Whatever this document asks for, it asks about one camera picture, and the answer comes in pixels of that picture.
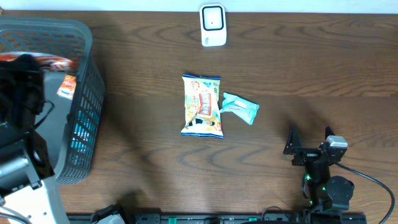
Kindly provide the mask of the red brown chocolate bar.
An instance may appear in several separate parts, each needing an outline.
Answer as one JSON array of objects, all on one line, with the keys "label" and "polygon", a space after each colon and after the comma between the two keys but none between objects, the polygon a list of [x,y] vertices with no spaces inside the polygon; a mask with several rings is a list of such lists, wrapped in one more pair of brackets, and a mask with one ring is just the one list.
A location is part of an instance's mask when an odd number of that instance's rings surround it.
[{"label": "red brown chocolate bar", "polygon": [[45,68],[51,68],[58,72],[75,72],[79,69],[78,60],[70,60],[57,55],[38,53],[38,52],[6,52],[1,53],[1,61],[11,62],[22,55],[30,55],[34,60]]}]

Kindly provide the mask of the small orange snack packet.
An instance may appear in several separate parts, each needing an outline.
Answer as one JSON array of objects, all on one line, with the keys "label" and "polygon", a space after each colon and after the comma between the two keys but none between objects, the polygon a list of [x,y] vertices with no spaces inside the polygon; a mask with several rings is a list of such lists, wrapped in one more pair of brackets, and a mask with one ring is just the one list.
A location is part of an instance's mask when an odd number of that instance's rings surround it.
[{"label": "small orange snack packet", "polygon": [[57,95],[72,100],[76,88],[76,77],[73,75],[65,75],[65,78],[57,90]]}]

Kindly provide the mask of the teal wet wipes pack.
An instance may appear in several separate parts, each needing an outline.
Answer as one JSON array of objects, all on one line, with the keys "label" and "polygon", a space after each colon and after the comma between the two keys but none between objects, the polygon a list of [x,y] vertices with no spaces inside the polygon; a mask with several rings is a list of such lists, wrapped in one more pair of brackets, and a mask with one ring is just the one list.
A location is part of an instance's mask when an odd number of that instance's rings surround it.
[{"label": "teal wet wipes pack", "polygon": [[252,125],[260,106],[240,96],[227,92],[223,93],[224,100],[220,113],[231,112],[240,117],[248,125]]}]

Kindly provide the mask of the yellow snack bag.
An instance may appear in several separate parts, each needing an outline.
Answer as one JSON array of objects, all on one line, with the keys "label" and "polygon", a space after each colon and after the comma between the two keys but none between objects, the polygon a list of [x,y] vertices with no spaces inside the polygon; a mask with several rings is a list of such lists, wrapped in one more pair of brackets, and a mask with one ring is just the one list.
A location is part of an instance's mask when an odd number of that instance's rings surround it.
[{"label": "yellow snack bag", "polygon": [[197,76],[186,73],[184,82],[185,126],[182,136],[224,138],[218,101],[220,77]]}]

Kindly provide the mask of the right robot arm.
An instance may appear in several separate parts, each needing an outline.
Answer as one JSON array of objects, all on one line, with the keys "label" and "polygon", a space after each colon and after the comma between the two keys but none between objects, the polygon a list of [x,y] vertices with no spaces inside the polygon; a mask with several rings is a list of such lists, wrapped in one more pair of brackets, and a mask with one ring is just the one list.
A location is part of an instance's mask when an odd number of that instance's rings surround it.
[{"label": "right robot arm", "polygon": [[317,148],[303,147],[296,127],[290,128],[283,154],[293,156],[292,165],[305,168],[302,192],[310,200],[310,207],[299,218],[302,223],[343,222],[354,184],[342,176],[331,176],[330,166],[341,160],[347,148],[345,138],[337,136],[329,126],[325,128],[325,140]]}]

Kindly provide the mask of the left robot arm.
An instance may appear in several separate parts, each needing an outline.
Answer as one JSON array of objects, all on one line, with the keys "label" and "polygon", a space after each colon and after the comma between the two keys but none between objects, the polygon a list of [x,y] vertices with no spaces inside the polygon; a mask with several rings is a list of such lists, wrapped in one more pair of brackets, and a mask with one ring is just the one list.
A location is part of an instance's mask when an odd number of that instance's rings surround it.
[{"label": "left robot arm", "polygon": [[48,101],[29,54],[1,62],[1,217],[11,223],[68,223],[47,143],[36,121]]}]

